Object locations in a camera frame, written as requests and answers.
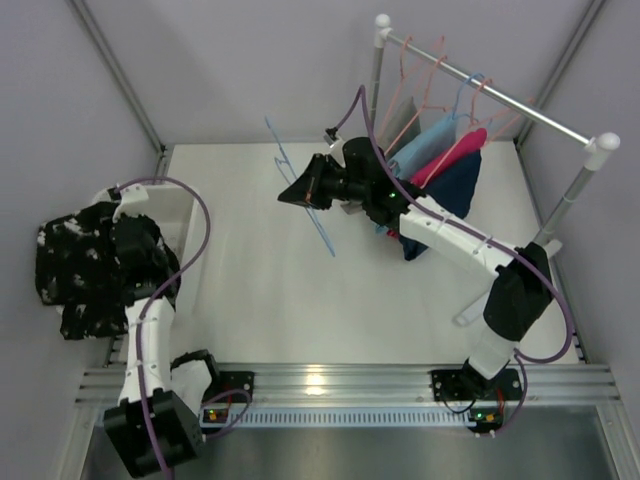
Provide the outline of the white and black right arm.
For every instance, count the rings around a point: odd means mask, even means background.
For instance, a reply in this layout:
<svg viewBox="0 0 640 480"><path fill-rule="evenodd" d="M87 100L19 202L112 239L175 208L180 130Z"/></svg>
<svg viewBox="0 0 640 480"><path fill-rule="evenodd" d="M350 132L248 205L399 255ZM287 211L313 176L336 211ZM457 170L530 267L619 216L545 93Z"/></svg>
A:
<svg viewBox="0 0 640 480"><path fill-rule="evenodd" d="M483 397L553 299L546 251L534 242L507 247L474 229L394 176L382 150L367 137L344 143L342 155L337 161L332 153L314 154L278 201L315 210L328 210L336 200L358 203L374 223L489 281L485 327L458 375L470 394Z"/></svg>

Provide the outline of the navy blue trousers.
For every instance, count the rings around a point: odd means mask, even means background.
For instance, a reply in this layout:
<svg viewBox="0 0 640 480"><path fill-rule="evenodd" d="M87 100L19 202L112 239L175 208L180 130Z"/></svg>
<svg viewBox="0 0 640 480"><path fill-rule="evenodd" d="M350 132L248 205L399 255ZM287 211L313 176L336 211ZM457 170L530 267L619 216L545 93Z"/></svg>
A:
<svg viewBox="0 0 640 480"><path fill-rule="evenodd" d="M469 153L436 175L421 192L431 196L445 210L464 219L471 209L481 162L480 150Z"/></svg>

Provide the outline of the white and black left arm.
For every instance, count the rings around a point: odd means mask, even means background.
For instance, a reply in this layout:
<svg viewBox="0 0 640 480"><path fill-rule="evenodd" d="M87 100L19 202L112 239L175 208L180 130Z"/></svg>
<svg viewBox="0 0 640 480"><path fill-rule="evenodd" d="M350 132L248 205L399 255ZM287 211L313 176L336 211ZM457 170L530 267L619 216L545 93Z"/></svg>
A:
<svg viewBox="0 0 640 480"><path fill-rule="evenodd" d="M197 414L216 377L207 351L173 358L170 348L174 321L194 312L205 249L187 244L176 256L145 215L121 215L109 239L123 275L129 345L124 384L104 428L131 477L169 475L203 449Z"/></svg>

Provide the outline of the black white patterned trousers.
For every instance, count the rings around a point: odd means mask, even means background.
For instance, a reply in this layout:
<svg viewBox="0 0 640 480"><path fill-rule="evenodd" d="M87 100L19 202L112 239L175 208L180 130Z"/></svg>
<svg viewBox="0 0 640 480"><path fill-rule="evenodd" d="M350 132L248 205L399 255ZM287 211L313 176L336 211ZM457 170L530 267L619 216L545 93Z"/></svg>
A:
<svg viewBox="0 0 640 480"><path fill-rule="evenodd" d="M156 222L146 215L114 220L117 206L98 202L38 229L35 289L44 305L60 310L66 340L125 334L125 308L180 269Z"/></svg>

